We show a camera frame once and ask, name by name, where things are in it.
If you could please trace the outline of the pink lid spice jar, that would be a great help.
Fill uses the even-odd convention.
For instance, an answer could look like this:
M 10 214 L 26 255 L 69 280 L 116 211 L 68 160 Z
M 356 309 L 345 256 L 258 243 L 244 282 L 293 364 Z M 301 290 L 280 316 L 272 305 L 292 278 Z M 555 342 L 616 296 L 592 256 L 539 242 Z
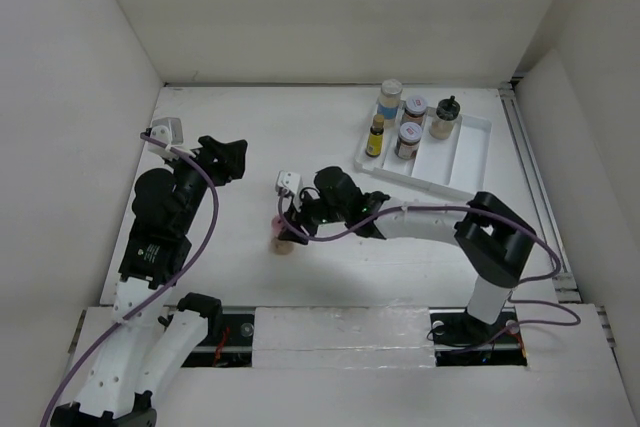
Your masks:
M 279 216 L 274 216 L 271 220 L 271 240 L 270 250 L 277 255 L 289 255 L 294 250 L 294 243 L 286 240 L 280 240 L 279 234 L 283 228 L 283 223 Z

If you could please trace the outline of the yellow label brown cap bottle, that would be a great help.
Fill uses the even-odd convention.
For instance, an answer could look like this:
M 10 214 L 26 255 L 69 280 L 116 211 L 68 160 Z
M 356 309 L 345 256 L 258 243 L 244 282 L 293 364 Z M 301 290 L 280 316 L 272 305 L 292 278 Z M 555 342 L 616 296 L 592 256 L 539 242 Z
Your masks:
M 384 137 L 385 118 L 382 114 L 376 114 L 369 129 L 365 153 L 367 156 L 376 158 L 382 152 Z

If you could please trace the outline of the red logo dark jar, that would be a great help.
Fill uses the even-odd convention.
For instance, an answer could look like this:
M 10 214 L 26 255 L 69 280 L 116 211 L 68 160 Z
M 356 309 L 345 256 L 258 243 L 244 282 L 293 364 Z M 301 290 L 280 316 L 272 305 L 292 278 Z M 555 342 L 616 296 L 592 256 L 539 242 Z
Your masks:
M 398 130 L 395 154 L 403 160 L 411 160 L 419 149 L 423 135 L 422 127 L 414 122 L 403 123 Z

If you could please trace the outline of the blue label silver lid jar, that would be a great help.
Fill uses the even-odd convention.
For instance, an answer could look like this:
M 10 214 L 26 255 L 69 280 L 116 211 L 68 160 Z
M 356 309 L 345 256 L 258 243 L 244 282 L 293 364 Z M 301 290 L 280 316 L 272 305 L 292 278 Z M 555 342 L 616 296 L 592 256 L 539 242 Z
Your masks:
M 376 103 L 376 113 L 384 119 L 386 127 L 391 126 L 397 117 L 401 104 L 403 85 L 397 79 L 384 80 Z

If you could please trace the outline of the white lid red logo jar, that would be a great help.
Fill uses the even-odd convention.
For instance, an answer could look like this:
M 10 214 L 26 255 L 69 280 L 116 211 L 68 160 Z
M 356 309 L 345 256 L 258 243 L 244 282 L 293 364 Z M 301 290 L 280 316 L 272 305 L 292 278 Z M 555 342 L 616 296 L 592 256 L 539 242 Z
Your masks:
M 412 95 L 404 100 L 401 124 L 415 123 L 422 126 L 427 114 L 428 104 L 424 97 Z

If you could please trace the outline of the black lid cream jar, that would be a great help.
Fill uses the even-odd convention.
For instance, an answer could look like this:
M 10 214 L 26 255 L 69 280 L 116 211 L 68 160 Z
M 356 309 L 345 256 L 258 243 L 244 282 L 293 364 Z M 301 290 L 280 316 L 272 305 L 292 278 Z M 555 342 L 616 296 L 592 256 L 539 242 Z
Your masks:
M 460 113 L 460 104 L 454 95 L 438 102 L 435 117 L 429 127 L 429 133 L 438 140 L 450 137 L 454 124 Z

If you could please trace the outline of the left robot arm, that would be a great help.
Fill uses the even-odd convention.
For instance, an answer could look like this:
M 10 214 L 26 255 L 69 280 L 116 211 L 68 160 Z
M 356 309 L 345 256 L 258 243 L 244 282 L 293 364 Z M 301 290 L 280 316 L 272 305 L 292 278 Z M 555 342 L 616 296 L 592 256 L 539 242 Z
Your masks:
M 43 426 L 153 426 L 161 391 L 191 351 L 222 334 L 219 299 L 189 293 L 161 312 L 178 280 L 202 255 L 215 228 L 194 248 L 189 229 L 206 194 L 243 177 L 248 143 L 199 138 L 183 151 L 140 135 L 165 165 L 134 184 L 134 221 L 118 270 L 110 327 L 80 356 L 43 414 Z

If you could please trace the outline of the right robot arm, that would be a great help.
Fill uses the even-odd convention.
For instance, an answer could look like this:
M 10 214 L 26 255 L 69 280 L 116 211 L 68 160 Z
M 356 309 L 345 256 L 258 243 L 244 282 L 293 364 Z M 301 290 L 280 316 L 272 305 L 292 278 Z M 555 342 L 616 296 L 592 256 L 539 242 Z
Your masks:
M 318 171 L 306 187 L 293 172 L 279 173 L 278 240 L 321 241 L 321 227 L 341 224 L 346 234 L 376 240 L 417 239 L 457 246 L 476 273 L 471 298 L 456 320 L 435 328 L 449 345 L 471 347 L 493 337 L 509 295 L 519 285 L 535 230 L 488 192 L 464 205 L 408 202 L 381 191 L 364 192 L 337 166 Z

